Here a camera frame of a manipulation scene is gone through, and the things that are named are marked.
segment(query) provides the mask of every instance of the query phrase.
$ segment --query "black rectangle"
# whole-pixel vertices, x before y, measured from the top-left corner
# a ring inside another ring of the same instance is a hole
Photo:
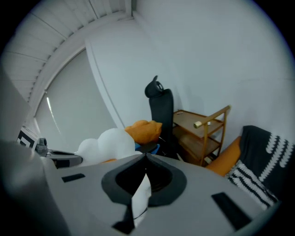
[[[62,179],[66,183],[66,182],[74,181],[74,180],[81,179],[84,177],[85,176],[83,174],[76,174],[76,175],[69,175],[69,176],[62,177]]]
[[[214,194],[211,197],[235,230],[239,230],[251,222],[251,219],[225,193]]]

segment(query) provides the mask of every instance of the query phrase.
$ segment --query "striped blanket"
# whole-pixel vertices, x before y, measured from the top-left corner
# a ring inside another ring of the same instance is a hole
[[[295,145],[256,126],[244,126],[241,155],[226,178],[263,209],[280,200]]]

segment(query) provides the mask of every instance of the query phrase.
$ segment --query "black office chair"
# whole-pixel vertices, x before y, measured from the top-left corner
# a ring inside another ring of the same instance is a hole
[[[173,128],[173,95],[170,89],[164,89],[155,76],[145,88],[145,95],[149,98],[152,120],[162,123],[162,132],[159,139],[159,155],[178,159],[176,142],[172,135]]]

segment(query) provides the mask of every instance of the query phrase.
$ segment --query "corrugated ceiling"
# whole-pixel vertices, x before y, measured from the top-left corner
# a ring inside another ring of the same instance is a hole
[[[92,21],[125,11],[125,0],[44,0],[16,29],[1,63],[24,99],[29,102],[38,76],[54,51]]]

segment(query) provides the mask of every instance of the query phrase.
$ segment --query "gray device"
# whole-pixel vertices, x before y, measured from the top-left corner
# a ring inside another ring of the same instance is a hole
[[[57,169],[52,159],[30,148],[5,142],[0,147],[4,190],[44,235],[252,235],[280,205],[263,211],[214,172],[157,155]],[[152,196],[146,217],[134,228],[129,225],[130,200],[145,173]],[[238,230],[233,226],[212,198],[218,193],[247,216],[247,224]]]

